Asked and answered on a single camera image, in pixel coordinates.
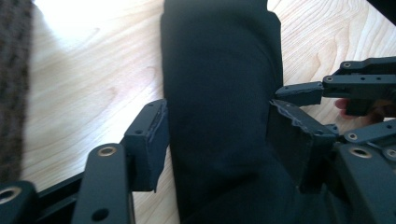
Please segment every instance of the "black pants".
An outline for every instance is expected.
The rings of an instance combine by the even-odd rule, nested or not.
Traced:
[[[182,223],[328,223],[266,145],[282,86],[280,22],[265,0],[165,0],[163,84]]]

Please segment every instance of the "hand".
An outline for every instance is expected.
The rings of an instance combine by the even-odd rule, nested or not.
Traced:
[[[348,103],[348,99],[338,99],[335,101],[334,105],[340,109],[341,118],[356,119],[357,117],[346,114]],[[361,117],[361,123],[363,125],[375,124],[384,121],[384,118],[396,118],[396,105],[390,101],[378,100],[375,102],[369,114],[365,117]]]

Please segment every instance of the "wooden floor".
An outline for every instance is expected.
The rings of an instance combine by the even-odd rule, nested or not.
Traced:
[[[142,106],[163,97],[163,0],[35,0],[22,178],[38,190],[118,143]],[[282,21],[284,81],[318,81],[340,62],[396,55],[396,29],[364,0],[270,0]],[[343,130],[332,100],[306,110]],[[158,192],[134,193],[137,223],[178,223],[169,156]]]

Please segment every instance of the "gray carpet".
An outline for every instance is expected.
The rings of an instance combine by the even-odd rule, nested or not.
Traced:
[[[0,182],[21,172],[32,2],[0,1]]]

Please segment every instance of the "sunlight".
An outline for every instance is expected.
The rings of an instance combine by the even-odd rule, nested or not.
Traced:
[[[62,35],[72,35],[78,30],[93,28],[101,21],[115,17],[127,6],[128,1],[35,0],[35,4],[50,29]]]

